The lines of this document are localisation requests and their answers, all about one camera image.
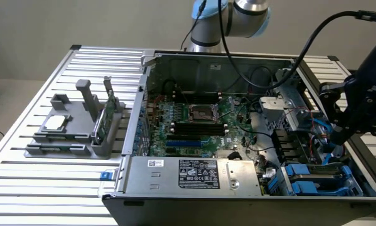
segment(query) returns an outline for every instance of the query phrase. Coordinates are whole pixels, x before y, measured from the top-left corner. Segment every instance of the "green circuit board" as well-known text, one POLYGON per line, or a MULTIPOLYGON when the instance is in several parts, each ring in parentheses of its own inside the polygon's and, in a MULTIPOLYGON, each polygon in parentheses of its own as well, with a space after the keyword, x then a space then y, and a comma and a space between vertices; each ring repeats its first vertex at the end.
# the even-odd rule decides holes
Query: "green circuit board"
MULTIPOLYGON (((225 101, 214 105, 204 104, 181 104, 168 101, 166 99, 157 103, 156 120, 152 121, 150 126, 150 156, 178 156, 178 157, 216 157, 217 150, 232 150, 233 145, 237 148, 242 147, 242 137, 248 141, 250 134, 244 132, 237 124, 236 113, 241 108, 241 105, 233 105, 225 97, 225 101), (205 117, 200 118, 200 115, 192 118, 192 109, 213 107, 212 120, 205 117), (209 123, 209 124, 226 124, 229 130, 224 136, 200 136, 200 147, 184 147, 184 146, 166 146, 166 136, 172 135, 170 127, 172 122, 177 123, 209 123), (173 148, 174 152, 168 153, 166 148, 173 148)), ((240 115, 245 116, 246 109, 241 109, 240 115)), ((246 130, 250 129, 250 125, 242 122, 241 127, 246 130)))

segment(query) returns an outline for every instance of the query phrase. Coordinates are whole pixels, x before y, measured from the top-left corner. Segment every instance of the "blue latch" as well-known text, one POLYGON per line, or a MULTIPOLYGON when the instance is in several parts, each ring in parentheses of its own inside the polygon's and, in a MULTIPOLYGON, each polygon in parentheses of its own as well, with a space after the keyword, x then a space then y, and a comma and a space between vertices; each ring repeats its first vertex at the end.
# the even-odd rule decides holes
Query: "blue latch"
POLYGON ((111 174, 110 172, 101 172, 99 181, 111 181, 111 174))

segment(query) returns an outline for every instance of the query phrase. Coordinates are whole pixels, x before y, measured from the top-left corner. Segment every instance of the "motherboard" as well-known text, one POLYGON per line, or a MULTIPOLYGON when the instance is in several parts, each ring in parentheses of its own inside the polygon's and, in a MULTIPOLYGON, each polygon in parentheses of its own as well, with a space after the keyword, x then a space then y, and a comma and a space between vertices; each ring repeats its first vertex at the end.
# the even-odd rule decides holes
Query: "motherboard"
POLYGON ((236 96, 205 98, 156 97, 150 120, 150 156, 226 157, 234 150, 244 150, 250 134, 248 109, 236 96))

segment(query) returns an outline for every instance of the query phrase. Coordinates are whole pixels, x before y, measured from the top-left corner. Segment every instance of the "warning label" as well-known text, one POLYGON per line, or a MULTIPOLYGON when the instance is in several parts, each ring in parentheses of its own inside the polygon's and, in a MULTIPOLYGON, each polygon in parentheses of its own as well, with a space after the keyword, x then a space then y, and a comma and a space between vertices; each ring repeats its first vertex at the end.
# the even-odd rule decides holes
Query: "warning label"
POLYGON ((220 189, 216 160, 180 160, 180 188, 220 189))

